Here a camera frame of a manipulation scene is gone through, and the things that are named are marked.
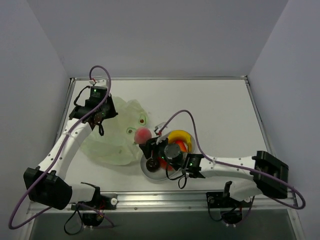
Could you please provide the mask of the pink fake peach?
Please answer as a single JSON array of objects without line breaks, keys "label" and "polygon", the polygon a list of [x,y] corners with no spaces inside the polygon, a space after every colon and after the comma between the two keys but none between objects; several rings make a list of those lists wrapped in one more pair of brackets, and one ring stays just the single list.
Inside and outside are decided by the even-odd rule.
[{"label": "pink fake peach", "polygon": [[152,138],[151,131],[146,127],[140,127],[136,130],[134,135],[134,142],[138,145],[145,144]]}]

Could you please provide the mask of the red watermelon slice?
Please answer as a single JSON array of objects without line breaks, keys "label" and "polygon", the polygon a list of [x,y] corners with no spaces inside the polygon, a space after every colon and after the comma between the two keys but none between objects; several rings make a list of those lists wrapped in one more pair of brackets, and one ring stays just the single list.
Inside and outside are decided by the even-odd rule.
[{"label": "red watermelon slice", "polygon": [[162,158],[162,157],[159,157],[158,158],[158,161],[159,161],[159,165],[162,169],[166,169],[169,171],[169,172],[173,172],[175,171],[175,169],[170,165],[170,164],[167,164],[167,162]]}]

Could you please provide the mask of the yellow fake banana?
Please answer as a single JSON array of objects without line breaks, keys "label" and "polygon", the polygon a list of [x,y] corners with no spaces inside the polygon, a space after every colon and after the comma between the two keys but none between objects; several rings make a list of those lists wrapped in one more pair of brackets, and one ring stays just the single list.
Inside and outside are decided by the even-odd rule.
[{"label": "yellow fake banana", "polygon": [[184,130],[173,130],[168,135],[168,143],[173,144],[176,141],[182,141],[187,146],[187,151],[191,153],[194,150],[194,140],[191,134]]}]

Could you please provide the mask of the pale green plastic bag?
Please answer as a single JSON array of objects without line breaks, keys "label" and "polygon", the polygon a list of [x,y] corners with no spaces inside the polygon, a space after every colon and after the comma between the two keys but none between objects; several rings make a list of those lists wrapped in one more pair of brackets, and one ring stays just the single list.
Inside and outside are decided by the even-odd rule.
[{"label": "pale green plastic bag", "polygon": [[112,100],[118,115],[102,122],[103,136],[96,126],[80,149],[92,161],[125,166],[142,157],[134,137],[137,129],[147,125],[148,115],[136,99],[125,101],[117,96]]}]

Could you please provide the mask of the orange fake mango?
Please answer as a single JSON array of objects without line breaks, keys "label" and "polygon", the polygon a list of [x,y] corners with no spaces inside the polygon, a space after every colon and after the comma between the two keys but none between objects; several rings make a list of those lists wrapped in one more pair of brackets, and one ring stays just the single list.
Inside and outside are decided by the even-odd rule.
[{"label": "orange fake mango", "polygon": [[186,152],[186,153],[188,152],[188,149],[182,140],[175,141],[175,144],[177,144],[179,146],[179,148],[182,152]]}]

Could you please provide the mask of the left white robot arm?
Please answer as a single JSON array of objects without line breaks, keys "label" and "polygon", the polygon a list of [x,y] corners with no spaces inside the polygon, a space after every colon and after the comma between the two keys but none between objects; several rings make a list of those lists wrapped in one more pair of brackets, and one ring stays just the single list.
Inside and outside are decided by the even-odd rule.
[{"label": "left white robot arm", "polygon": [[29,199],[58,210],[78,202],[90,210],[97,209],[101,203],[99,187],[84,182],[69,185],[65,178],[83,141],[94,129],[103,136],[102,122],[116,116],[108,87],[105,84],[91,86],[89,98],[83,106],[75,106],[48,156],[36,168],[29,167],[24,172]]}]

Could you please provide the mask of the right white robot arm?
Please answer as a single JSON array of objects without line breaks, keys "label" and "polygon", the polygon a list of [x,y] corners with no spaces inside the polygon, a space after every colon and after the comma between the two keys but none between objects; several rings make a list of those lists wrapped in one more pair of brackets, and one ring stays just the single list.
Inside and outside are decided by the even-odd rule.
[{"label": "right white robot arm", "polygon": [[213,177],[236,178],[225,185],[223,203],[234,206],[256,195],[282,200],[288,196],[287,164],[266,151],[258,151],[253,156],[240,158],[205,157],[201,153],[183,152],[176,143],[169,140],[151,138],[140,144],[143,156],[150,160],[147,168],[154,170],[159,160],[165,164],[164,175],[169,176],[169,167],[179,173],[176,179],[208,179]]}]

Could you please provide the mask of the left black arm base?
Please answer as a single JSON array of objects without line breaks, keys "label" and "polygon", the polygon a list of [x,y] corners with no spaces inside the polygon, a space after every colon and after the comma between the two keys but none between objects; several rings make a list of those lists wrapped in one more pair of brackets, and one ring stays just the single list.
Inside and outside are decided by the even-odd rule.
[{"label": "left black arm base", "polygon": [[[116,193],[101,194],[97,199],[91,202],[83,202],[81,205],[78,203],[71,204],[71,210],[75,210],[76,213],[80,213],[80,223],[85,227],[92,229],[111,229],[115,227],[115,224],[104,214],[104,210],[116,210],[118,204],[118,195]],[[91,208],[101,212],[93,213],[85,212],[91,210]]]}]

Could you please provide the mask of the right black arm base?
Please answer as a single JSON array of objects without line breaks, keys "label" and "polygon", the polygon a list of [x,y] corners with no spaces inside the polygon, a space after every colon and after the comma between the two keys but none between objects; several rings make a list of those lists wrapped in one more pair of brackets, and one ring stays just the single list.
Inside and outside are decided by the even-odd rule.
[{"label": "right black arm base", "polygon": [[[232,181],[225,183],[223,191],[207,192],[207,212],[211,220],[217,223],[224,223],[226,227],[237,227],[251,213],[255,197],[250,197],[249,202],[238,201],[230,197],[230,188]],[[220,210],[220,217],[214,218],[211,209],[229,209]]]}]

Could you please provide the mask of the white oval plate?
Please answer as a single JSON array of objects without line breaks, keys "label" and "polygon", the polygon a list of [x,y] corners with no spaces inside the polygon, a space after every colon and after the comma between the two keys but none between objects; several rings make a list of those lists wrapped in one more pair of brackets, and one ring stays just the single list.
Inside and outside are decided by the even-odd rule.
[{"label": "white oval plate", "polygon": [[[188,152],[187,153],[194,153],[195,151],[195,146],[196,146],[196,142],[195,142],[195,139],[193,137],[193,148],[194,150],[192,152]],[[170,178],[170,179],[173,179],[173,178],[176,178],[178,177],[178,174],[181,172],[180,171],[180,166],[179,165],[176,165],[176,164],[170,164],[170,163],[167,163],[168,165],[171,165],[173,168],[174,168],[174,171],[168,171],[168,168],[166,169],[163,169],[163,168],[159,168],[158,171],[156,172],[149,172],[146,168],[146,159],[142,153],[142,157],[141,157],[141,161],[140,161],[140,167],[141,167],[141,170],[142,172],[145,174],[145,176],[147,178],[149,178],[150,180],[152,181],[163,181],[163,180],[166,180],[167,178]]]}]

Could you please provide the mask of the aluminium front rail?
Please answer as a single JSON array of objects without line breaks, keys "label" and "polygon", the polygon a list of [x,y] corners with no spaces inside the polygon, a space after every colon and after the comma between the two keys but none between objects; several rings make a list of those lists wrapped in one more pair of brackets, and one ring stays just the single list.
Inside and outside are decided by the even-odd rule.
[{"label": "aluminium front rail", "polygon": [[[147,192],[115,192],[117,204],[115,210],[102,210],[103,213],[134,213],[134,212],[207,212],[206,191],[147,191]],[[27,214],[36,214],[46,206],[30,203]],[[257,195],[252,210],[289,209],[264,195]],[[51,208],[45,213],[72,213],[72,205],[63,210]]]}]

